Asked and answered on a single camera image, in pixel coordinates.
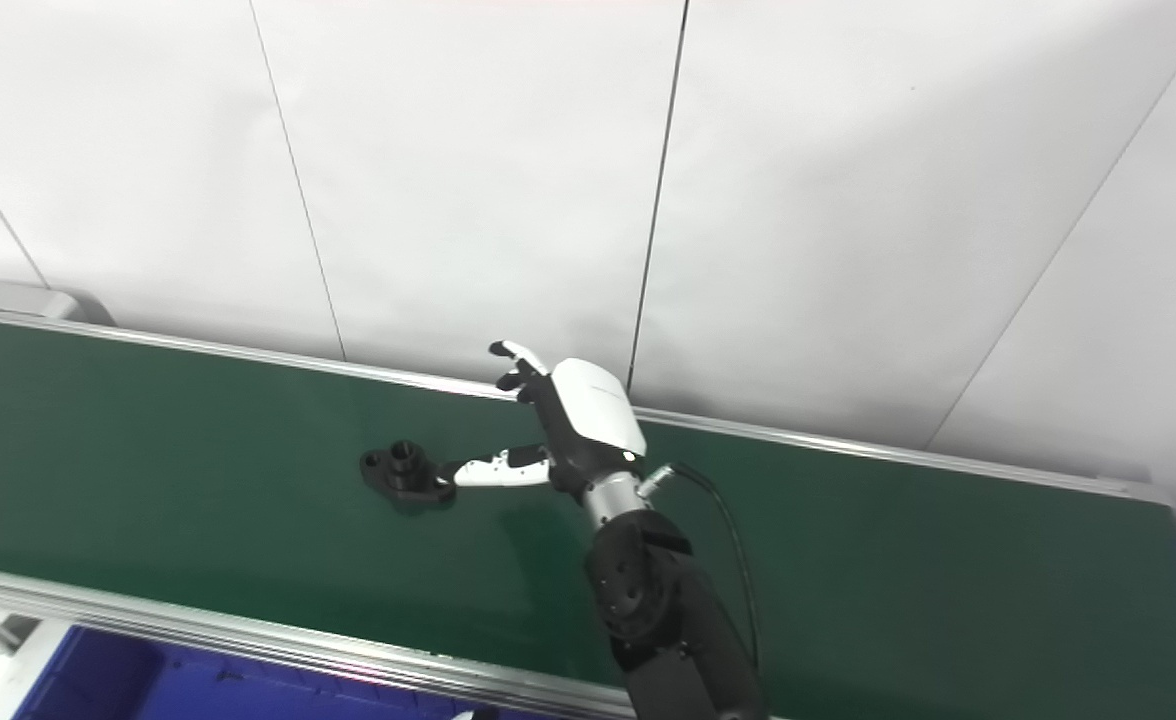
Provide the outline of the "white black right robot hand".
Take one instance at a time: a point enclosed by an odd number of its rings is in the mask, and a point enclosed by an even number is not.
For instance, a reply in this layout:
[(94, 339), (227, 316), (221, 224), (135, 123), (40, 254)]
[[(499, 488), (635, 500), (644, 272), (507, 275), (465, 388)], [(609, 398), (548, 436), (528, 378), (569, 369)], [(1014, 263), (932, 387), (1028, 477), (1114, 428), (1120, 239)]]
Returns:
[(507, 340), (493, 342), (488, 351), (512, 361), (495, 386), (536, 411), (544, 438), (537, 445), (446, 462), (437, 469), (437, 484), (457, 488), (548, 484), (573, 498), (610, 480), (639, 487), (647, 441), (615, 374), (577, 356), (547, 368), (532, 349)]

